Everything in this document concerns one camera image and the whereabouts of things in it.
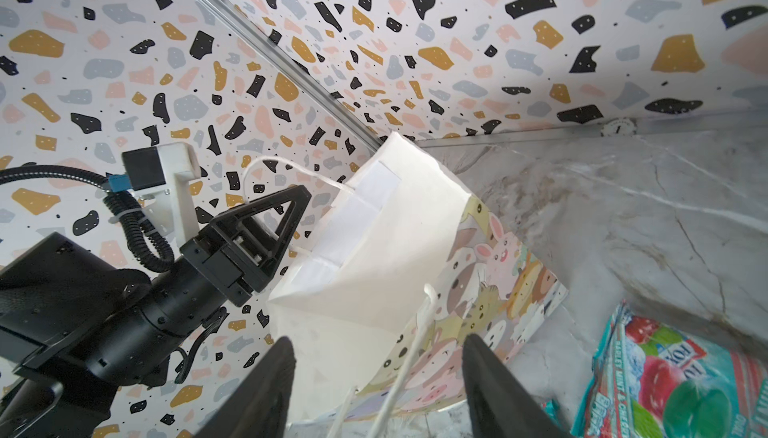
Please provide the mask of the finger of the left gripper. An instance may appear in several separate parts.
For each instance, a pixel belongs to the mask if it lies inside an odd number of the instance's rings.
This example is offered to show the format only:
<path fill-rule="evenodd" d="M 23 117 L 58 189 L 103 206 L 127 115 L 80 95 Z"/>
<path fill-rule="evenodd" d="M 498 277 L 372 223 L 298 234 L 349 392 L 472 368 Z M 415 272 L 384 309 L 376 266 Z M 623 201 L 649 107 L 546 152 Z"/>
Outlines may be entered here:
<path fill-rule="evenodd" d="M 310 200 L 305 186 L 291 186 L 238 205 L 212 221 L 212 242 L 233 252 L 247 276 L 274 276 Z"/>

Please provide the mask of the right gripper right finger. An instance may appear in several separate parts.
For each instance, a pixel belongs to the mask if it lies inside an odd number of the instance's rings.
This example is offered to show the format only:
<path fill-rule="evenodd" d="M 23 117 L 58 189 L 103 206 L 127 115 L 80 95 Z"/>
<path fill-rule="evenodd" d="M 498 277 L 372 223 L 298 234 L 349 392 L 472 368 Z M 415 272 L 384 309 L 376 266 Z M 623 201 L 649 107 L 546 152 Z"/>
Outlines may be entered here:
<path fill-rule="evenodd" d="M 462 372 L 475 437 L 567 437 L 483 339 L 467 336 Z"/>

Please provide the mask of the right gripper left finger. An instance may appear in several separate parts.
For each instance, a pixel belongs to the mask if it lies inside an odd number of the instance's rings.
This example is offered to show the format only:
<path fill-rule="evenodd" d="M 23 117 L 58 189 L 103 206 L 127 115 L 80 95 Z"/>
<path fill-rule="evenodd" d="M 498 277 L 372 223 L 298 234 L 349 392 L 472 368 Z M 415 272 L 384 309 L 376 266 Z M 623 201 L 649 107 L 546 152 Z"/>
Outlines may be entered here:
<path fill-rule="evenodd" d="M 281 337 L 195 437 L 283 437 L 295 368 L 293 345 Z"/>

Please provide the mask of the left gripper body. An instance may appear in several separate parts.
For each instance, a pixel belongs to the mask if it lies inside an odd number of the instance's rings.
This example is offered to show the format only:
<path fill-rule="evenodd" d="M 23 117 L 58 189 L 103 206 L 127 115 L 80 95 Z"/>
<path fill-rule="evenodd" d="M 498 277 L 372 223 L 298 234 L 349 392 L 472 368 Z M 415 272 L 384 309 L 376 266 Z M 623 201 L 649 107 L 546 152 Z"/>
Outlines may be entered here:
<path fill-rule="evenodd" d="M 195 330 L 274 278 L 279 237 L 255 218 L 214 220 L 181 253 L 142 298 L 87 339 L 83 361 L 94 376 L 116 386 L 163 385 L 171 355 Z"/>

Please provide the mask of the white paper bag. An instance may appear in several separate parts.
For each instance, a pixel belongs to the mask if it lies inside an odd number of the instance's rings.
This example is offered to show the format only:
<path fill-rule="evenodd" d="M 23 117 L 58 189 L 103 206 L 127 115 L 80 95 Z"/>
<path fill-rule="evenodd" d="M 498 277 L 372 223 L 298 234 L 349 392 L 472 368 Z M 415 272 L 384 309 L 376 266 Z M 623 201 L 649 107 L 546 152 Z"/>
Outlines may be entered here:
<path fill-rule="evenodd" d="M 391 135 L 317 221 L 266 305 L 297 364 L 291 425 L 465 400 L 470 335 L 508 364 L 566 287 L 453 173 Z"/>

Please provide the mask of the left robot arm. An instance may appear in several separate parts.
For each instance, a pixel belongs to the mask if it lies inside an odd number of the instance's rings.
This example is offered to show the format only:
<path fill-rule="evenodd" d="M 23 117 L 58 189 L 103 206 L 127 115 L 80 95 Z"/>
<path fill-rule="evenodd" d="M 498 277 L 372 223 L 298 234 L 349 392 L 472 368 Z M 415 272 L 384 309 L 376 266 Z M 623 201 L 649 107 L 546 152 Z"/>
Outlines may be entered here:
<path fill-rule="evenodd" d="M 28 250 L 1 274 L 1 355 L 17 376 L 2 435 L 88 437 L 120 388 L 164 385 L 174 353 L 185 381 L 229 307 L 275 278 L 310 200 L 294 186 L 219 214 L 156 278 L 56 233 Z"/>

